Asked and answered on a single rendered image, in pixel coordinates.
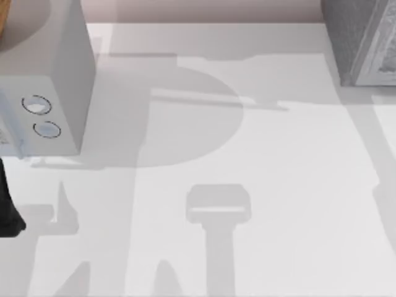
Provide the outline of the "wooden cupboard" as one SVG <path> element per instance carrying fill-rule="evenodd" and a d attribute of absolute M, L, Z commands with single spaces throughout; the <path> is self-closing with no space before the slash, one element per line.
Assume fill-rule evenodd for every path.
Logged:
<path fill-rule="evenodd" d="M 0 0 L 0 39 L 6 27 L 12 0 Z"/>

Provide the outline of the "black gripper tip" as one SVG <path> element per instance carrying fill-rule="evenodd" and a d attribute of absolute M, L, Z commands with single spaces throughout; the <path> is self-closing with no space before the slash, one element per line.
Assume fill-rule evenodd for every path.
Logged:
<path fill-rule="evenodd" d="M 12 201 L 4 163 L 0 158 L 0 238 L 15 238 L 26 227 L 25 220 Z"/>

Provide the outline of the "pale microwave oven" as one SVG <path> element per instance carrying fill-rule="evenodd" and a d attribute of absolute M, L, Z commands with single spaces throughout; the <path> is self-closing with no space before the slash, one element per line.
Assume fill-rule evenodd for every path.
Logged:
<path fill-rule="evenodd" d="M 12 0 L 0 39 L 0 157 L 80 153 L 96 64 L 81 0 Z M 52 110 L 35 115 L 21 100 L 40 95 Z M 61 128 L 38 136 L 35 123 Z"/>

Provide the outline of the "round microwave knob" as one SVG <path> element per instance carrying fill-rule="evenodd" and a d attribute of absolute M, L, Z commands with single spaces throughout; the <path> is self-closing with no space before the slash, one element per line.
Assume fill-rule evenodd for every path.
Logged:
<path fill-rule="evenodd" d="M 46 139 L 55 139 L 61 135 L 61 128 L 52 121 L 44 121 L 33 125 L 35 133 Z"/>
<path fill-rule="evenodd" d="M 52 104 L 45 97 L 40 95 L 31 95 L 21 100 L 23 108 L 31 114 L 44 115 L 52 110 Z"/>

